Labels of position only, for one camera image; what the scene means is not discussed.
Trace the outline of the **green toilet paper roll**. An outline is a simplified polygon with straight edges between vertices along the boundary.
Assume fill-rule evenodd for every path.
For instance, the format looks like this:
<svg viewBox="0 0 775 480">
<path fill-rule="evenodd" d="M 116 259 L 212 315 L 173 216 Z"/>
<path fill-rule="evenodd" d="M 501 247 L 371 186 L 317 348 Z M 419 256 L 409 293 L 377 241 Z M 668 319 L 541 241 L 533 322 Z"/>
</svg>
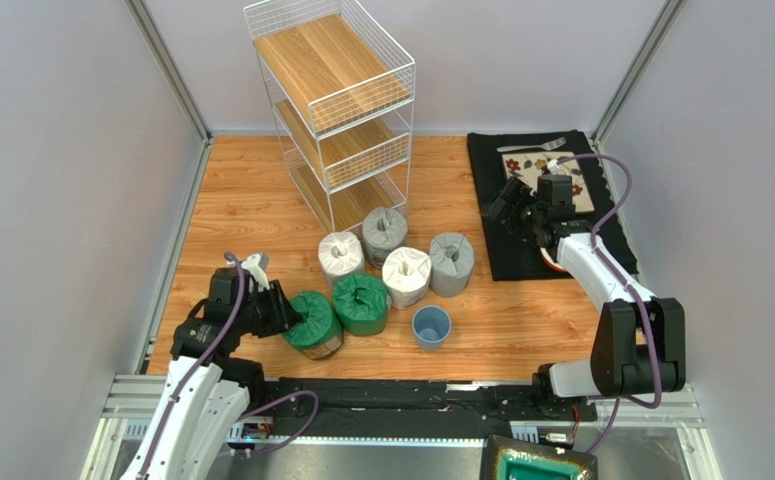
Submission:
<svg viewBox="0 0 775 480">
<path fill-rule="evenodd" d="M 365 273 L 340 279 L 332 302 L 344 329 L 355 336 L 380 334 L 386 327 L 391 298 L 383 281 Z"/>
<path fill-rule="evenodd" d="M 318 291 L 301 291 L 290 300 L 302 321 L 282 334 L 284 340 L 310 360 L 326 359 L 344 345 L 344 329 L 328 298 Z"/>
</svg>

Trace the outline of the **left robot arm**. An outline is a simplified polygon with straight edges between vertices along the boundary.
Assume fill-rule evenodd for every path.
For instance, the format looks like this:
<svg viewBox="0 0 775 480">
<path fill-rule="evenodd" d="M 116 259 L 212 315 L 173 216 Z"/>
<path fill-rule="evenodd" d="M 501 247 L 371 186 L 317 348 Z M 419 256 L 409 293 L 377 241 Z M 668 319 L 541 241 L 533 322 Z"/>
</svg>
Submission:
<svg viewBox="0 0 775 480">
<path fill-rule="evenodd" d="M 262 365 L 232 354 L 244 335 L 274 336 L 302 321 L 266 268 L 252 255 L 214 272 L 207 297 L 175 330 L 161 398 L 123 478 L 206 478 L 231 427 L 264 399 Z"/>
</svg>

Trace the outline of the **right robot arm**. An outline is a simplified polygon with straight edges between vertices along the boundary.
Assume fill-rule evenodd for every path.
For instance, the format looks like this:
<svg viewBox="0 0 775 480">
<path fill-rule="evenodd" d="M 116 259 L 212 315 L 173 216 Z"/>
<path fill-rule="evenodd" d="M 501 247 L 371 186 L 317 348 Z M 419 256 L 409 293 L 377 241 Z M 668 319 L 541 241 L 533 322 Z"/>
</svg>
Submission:
<svg viewBox="0 0 775 480">
<path fill-rule="evenodd" d="M 545 365 L 536 376 L 558 398 L 621 398 L 655 409 L 664 393 L 685 383 L 684 309 L 640 285 L 613 258 L 597 227 L 577 218 L 571 187 L 566 175 L 542 175 L 536 188 L 510 178 L 482 209 L 571 275 L 599 312 L 590 355 Z"/>
</svg>

